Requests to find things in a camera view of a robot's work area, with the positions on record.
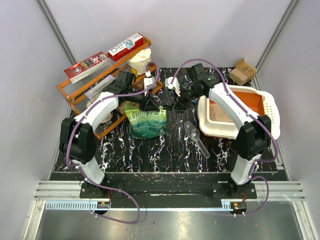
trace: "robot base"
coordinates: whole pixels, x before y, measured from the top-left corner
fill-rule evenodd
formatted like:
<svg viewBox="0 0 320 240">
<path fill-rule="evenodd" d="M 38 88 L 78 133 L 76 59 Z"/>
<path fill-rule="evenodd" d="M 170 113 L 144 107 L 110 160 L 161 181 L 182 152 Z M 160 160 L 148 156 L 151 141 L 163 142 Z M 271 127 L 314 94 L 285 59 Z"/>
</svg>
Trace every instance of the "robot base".
<svg viewBox="0 0 320 240">
<path fill-rule="evenodd" d="M 212 196 L 214 199 L 256 199 L 257 192 L 253 183 L 235 186 L 231 182 L 212 183 Z"/>
</svg>

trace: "small brown box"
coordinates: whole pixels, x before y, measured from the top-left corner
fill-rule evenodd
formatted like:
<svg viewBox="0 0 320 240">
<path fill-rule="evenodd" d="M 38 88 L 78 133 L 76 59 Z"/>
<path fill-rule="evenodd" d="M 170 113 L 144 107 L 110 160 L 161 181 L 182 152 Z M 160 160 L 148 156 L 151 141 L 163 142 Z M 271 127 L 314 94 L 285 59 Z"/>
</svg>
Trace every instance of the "small brown box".
<svg viewBox="0 0 320 240">
<path fill-rule="evenodd" d="M 235 64 L 235 69 L 230 72 L 230 78 L 242 86 L 251 80 L 257 74 L 257 71 L 258 70 L 254 66 L 245 62 L 245 59 L 242 58 Z"/>
</svg>

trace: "cat litter box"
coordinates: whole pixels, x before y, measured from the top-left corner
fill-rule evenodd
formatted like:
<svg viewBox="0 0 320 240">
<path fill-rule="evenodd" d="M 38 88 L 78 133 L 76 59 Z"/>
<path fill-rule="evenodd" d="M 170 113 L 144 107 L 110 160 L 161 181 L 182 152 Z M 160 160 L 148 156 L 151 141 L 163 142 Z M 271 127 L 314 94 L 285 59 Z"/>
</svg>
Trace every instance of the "cat litter box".
<svg viewBox="0 0 320 240">
<path fill-rule="evenodd" d="M 280 136 L 280 115 L 274 97 L 265 91 L 247 86 L 229 85 L 234 94 L 260 116 L 271 119 L 271 134 Z M 236 139 L 238 129 L 228 115 L 215 102 L 205 96 L 200 97 L 197 107 L 200 130 L 210 137 Z"/>
</svg>

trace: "cardboard box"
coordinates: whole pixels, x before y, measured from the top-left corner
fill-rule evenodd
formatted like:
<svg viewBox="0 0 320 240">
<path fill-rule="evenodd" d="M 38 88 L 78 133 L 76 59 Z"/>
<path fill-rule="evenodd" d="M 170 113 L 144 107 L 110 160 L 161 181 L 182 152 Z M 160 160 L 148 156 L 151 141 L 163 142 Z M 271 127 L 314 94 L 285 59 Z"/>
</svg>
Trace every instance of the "cardboard box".
<svg viewBox="0 0 320 240">
<path fill-rule="evenodd" d="M 113 61 L 108 58 L 103 51 L 100 51 L 87 59 L 78 62 L 64 70 L 72 84 L 80 81 L 81 79 L 89 76 L 90 74 L 98 71 L 101 68 L 110 66 Z"/>
<path fill-rule="evenodd" d="M 257 71 L 258 70 L 254 66 L 245 62 L 245 59 L 242 58 L 235 64 L 235 69 L 230 72 L 230 78 L 242 86 L 250 81 L 257 74 Z"/>
</svg>

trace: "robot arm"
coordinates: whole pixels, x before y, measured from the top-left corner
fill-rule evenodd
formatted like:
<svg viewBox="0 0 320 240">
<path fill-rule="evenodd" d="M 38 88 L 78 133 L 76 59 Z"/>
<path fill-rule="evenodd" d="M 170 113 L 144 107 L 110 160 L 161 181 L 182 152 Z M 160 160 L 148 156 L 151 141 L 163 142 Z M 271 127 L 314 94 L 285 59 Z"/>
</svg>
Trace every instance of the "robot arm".
<svg viewBox="0 0 320 240">
<path fill-rule="evenodd" d="M 135 89 L 131 87 L 134 78 L 135 75 L 133 73 L 121 71 L 117 79 L 102 90 L 99 98 L 91 107 L 75 118 L 65 118 L 62 121 L 59 150 L 66 155 L 72 130 L 85 117 L 73 137 L 69 155 L 72 157 L 72 162 L 80 166 L 85 175 L 96 184 L 101 184 L 107 179 L 95 158 L 97 145 L 94 132 L 101 121 L 124 101 L 138 103 L 143 111 L 159 111 L 159 107 L 153 100 L 151 92 L 146 96 L 142 93 L 135 96 L 105 99 L 108 96 L 134 93 Z"/>
<path fill-rule="evenodd" d="M 238 156 L 234 170 L 231 173 L 232 180 L 229 182 L 228 191 L 231 195 L 234 195 L 234 193 L 239 192 L 250 183 L 254 161 L 259 159 L 263 151 L 267 150 L 271 144 L 268 134 L 250 115 L 260 121 L 269 131 L 271 131 L 271 120 L 267 115 L 259 116 L 258 113 L 251 110 L 228 86 L 225 89 L 218 74 L 209 76 L 201 63 L 190 67 L 187 73 L 193 83 L 188 89 L 183 89 L 177 79 L 166 81 L 167 87 L 175 91 L 179 103 L 179 105 L 175 103 L 172 106 L 166 106 L 166 109 L 172 109 L 177 112 L 182 111 L 189 106 L 191 100 L 204 95 L 217 103 L 233 120 L 239 130 L 235 140 Z M 235 103 L 230 95 L 247 113 Z"/>
</svg>

